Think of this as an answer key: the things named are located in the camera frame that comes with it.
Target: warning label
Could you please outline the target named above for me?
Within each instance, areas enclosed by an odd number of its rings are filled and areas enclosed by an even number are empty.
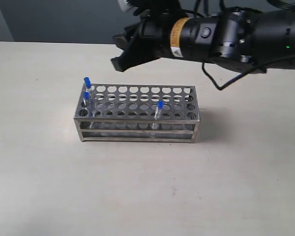
[[[180,49],[180,35],[183,26],[190,18],[181,18],[173,26],[171,32],[171,50],[175,57],[182,58],[183,55]]]

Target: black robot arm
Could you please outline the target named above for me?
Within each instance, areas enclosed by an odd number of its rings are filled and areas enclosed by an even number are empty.
[[[141,9],[141,22],[114,37],[115,44],[124,50],[112,59],[117,71],[159,58],[198,61],[214,85],[223,90],[250,73],[266,73],[268,68],[295,69],[295,7],[268,13],[232,7],[203,17],[181,9],[177,0],[125,3]],[[187,13],[197,17],[189,18]],[[241,74],[220,87],[204,63]]]

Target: blue test tube cap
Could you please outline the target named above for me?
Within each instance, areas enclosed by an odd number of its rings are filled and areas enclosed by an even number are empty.
[[[158,107],[158,109],[162,109],[164,107],[164,102],[163,101],[158,101],[157,107]]]
[[[85,92],[84,93],[84,99],[85,100],[89,100],[89,92]]]
[[[87,89],[90,89],[92,87],[92,84],[90,83],[89,77],[84,78],[85,86]]]

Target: test tube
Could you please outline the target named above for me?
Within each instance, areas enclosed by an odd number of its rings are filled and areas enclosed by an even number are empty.
[[[161,117],[163,107],[164,107],[164,102],[163,101],[159,101],[157,103],[157,108],[156,108],[156,111],[155,111],[155,116],[154,116],[154,119],[155,120],[158,120]],[[158,124],[157,123],[153,123],[152,130],[156,130],[156,129],[158,129]]]
[[[89,92],[85,92],[83,96],[84,107],[89,106]]]
[[[84,82],[85,82],[86,91],[91,92],[92,91],[92,84],[90,83],[89,77],[85,77]]]

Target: white table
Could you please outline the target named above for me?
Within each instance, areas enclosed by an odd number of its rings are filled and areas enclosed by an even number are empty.
[[[0,43],[0,236],[295,236],[295,71],[217,91],[198,63],[115,72],[112,45]],[[219,82],[235,75],[217,66]],[[81,143],[94,83],[196,85],[196,144]]]

